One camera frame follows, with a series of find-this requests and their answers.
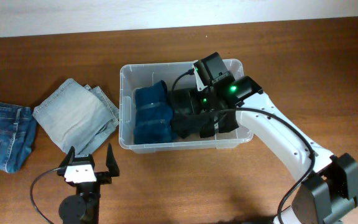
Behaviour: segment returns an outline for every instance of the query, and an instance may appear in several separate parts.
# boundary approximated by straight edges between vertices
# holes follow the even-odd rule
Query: clothing
[[[82,87],[66,80],[41,105],[33,117],[65,153],[92,154],[116,130],[119,112],[100,87]]]
[[[164,81],[136,90],[135,104],[135,144],[166,143],[176,138],[171,129],[173,111],[167,104],[167,85]]]
[[[0,103],[0,170],[17,172],[31,153],[36,120],[30,108]]]

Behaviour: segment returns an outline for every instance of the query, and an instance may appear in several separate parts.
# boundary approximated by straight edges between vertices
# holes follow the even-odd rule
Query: white wall
[[[0,0],[0,37],[358,16],[358,0]]]

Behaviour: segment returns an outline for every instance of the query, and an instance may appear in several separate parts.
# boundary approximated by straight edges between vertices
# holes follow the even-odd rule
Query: white plastic container
[[[237,59],[223,60],[226,67],[233,73],[234,78],[244,76],[242,64]],[[199,134],[192,134],[186,139],[178,138],[172,143],[161,144],[134,144],[135,129],[135,90],[152,86],[154,83],[164,80],[170,90],[175,79],[191,69],[193,62],[155,63],[125,65],[120,71],[120,97],[119,97],[119,144],[124,149],[130,149],[136,153],[150,153],[156,151],[234,148],[240,143],[249,142],[253,133],[249,129],[240,126],[230,133],[219,133],[211,138],[200,138]],[[179,80],[175,89],[195,87],[194,75],[184,76]]]

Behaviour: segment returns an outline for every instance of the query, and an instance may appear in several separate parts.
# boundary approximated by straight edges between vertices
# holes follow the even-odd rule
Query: wooden table
[[[37,106],[67,78],[99,85],[119,105],[128,63],[181,62],[218,51],[238,58],[278,108],[308,136],[358,161],[358,17],[0,39],[0,101]],[[293,184],[284,165],[254,137],[235,149],[135,154],[108,140],[121,176],[102,187],[100,223],[214,223],[273,215]],[[104,166],[107,143],[94,153]],[[65,154],[39,126],[20,172],[0,171],[0,223],[43,223],[29,200],[41,172]],[[50,175],[35,186],[40,209],[75,190]],[[358,223],[358,208],[344,221]]]

